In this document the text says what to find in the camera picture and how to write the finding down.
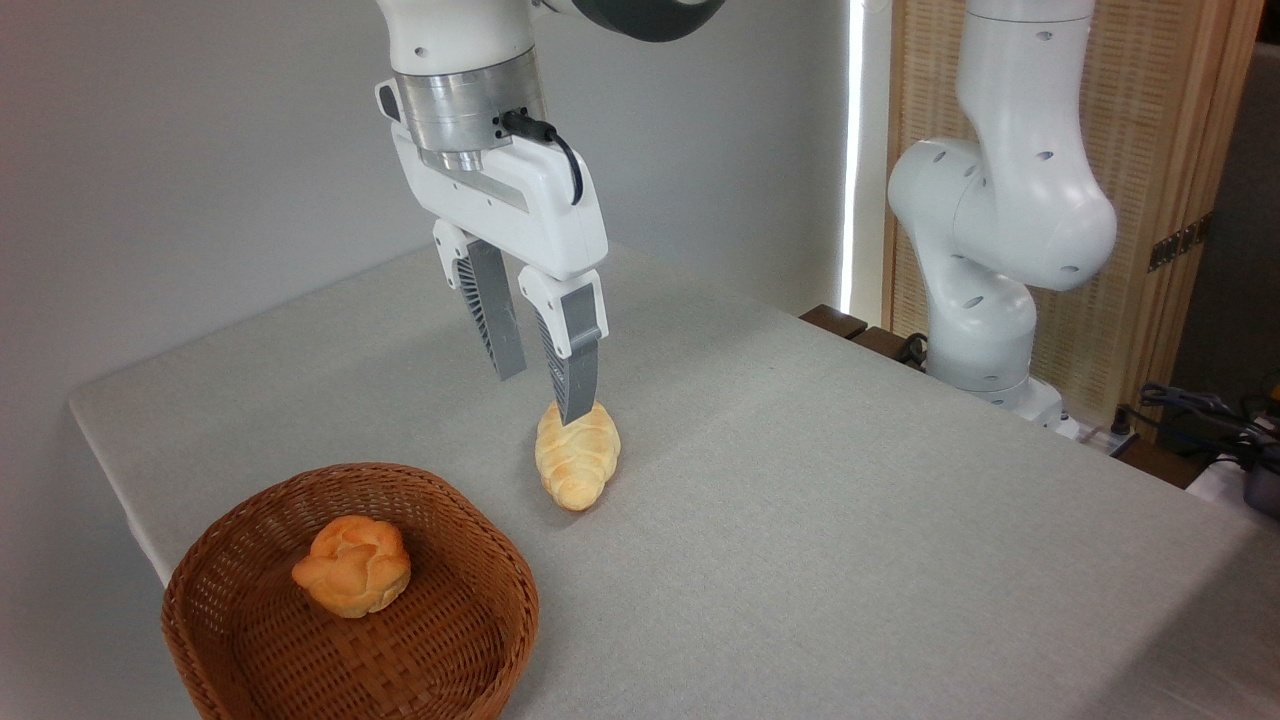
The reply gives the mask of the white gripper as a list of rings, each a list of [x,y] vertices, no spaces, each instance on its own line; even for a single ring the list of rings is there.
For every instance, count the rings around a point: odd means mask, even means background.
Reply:
[[[421,155],[403,126],[393,126],[392,138],[413,196],[440,218],[433,238],[445,279],[461,292],[498,378],[527,368],[504,251],[529,264],[518,287],[538,315],[561,423],[590,413],[599,343],[609,334],[600,277],[590,269],[609,245],[585,160],[577,160],[582,196],[572,204],[573,173],[556,145],[515,138],[485,151],[480,170],[448,170]]]

